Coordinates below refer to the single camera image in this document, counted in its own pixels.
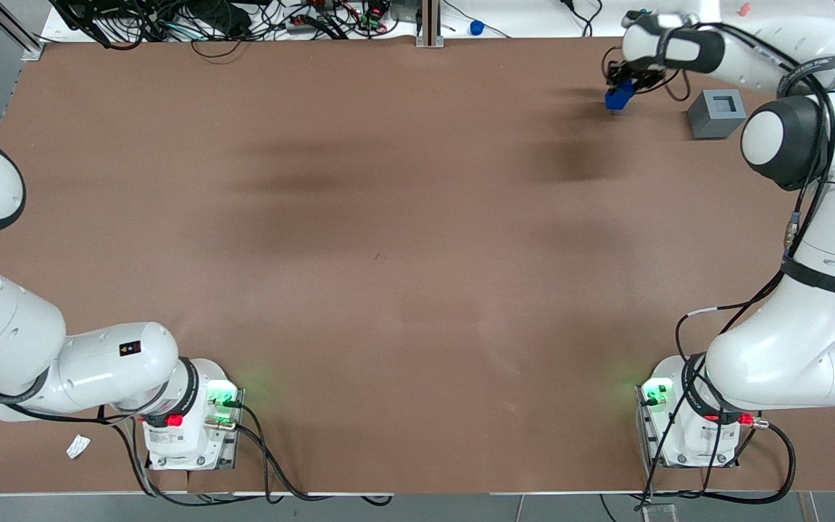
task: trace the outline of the gray box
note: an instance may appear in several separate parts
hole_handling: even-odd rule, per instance
[[[689,107],[695,138],[728,138],[746,120],[736,89],[705,89]]]

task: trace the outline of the paper scrap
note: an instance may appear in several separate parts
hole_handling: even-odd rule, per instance
[[[73,439],[72,444],[67,448],[67,456],[70,459],[75,459],[80,453],[86,450],[90,442],[92,442],[92,439],[89,439],[89,437],[77,435],[76,439]]]

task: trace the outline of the white label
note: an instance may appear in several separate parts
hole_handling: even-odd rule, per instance
[[[186,439],[185,432],[179,428],[149,430],[148,435],[150,437],[150,442],[158,442],[160,444],[174,444]]]
[[[715,439],[716,436],[717,436],[717,429],[716,428],[712,428],[712,427],[708,427],[708,426],[702,426],[702,439],[703,440]],[[736,427],[722,428],[720,430],[720,436],[721,436],[721,439],[732,439],[734,436],[736,436]]]
[[[89,437],[77,435],[76,439],[73,439],[72,444],[70,444],[69,448],[67,448],[67,456],[70,457],[70,459],[75,459],[80,455],[80,453],[86,450],[89,446],[89,442],[92,442]]]

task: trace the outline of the warning sticker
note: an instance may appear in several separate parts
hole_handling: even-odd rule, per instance
[[[160,444],[174,444],[186,439],[183,430],[181,429],[165,429],[165,430],[148,430],[150,442],[158,442]]]

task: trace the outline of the metal post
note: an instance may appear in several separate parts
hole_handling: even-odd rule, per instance
[[[417,46],[440,49],[444,46],[444,37],[440,34],[440,0],[420,0],[420,7],[421,21]]]
[[[41,59],[41,53],[43,52],[42,44],[37,41],[33,33],[21,25],[20,21],[17,21],[14,14],[11,14],[11,11],[6,9],[1,2],[0,29],[2,29],[3,33],[6,33],[6,36],[11,38],[12,42],[19,44],[21,49],[24,49],[24,55],[21,56],[23,62],[37,62],[38,59]]]

